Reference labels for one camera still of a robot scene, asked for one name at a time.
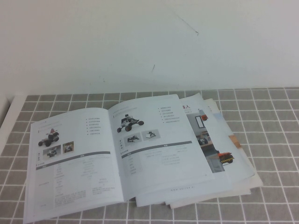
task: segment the white wall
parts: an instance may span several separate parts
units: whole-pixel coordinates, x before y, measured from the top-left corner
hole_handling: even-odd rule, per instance
[[[0,92],[299,86],[298,8],[297,0],[1,1]]]

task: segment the open book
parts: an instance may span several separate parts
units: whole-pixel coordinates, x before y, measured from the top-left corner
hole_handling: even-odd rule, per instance
[[[24,223],[215,178],[177,95],[35,122],[28,158]]]

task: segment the stack of papers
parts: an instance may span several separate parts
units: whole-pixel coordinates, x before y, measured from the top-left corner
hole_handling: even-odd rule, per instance
[[[24,223],[133,197],[177,208],[262,184],[212,99],[139,98],[31,125]]]

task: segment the grid pattern fabric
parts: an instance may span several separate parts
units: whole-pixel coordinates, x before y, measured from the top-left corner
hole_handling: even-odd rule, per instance
[[[213,98],[264,186],[171,210],[134,199],[36,224],[299,224],[299,88],[28,96],[0,156],[0,224],[22,224],[30,124],[66,111],[124,100],[200,92]]]

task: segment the small photo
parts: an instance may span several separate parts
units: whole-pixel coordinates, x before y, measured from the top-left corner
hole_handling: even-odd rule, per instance
[[[144,141],[161,138],[158,129],[141,132],[141,135],[142,135],[142,138],[143,138]]]
[[[73,152],[74,151],[74,142],[70,141],[68,143],[64,143],[62,148],[63,148],[64,153]]]
[[[43,150],[43,160],[48,160],[61,155],[61,145]]]
[[[134,145],[135,143],[141,142],[141,141],[142,141],[142,138],[141,138],[140,133],[131,134],[124,138],[125,146]]]

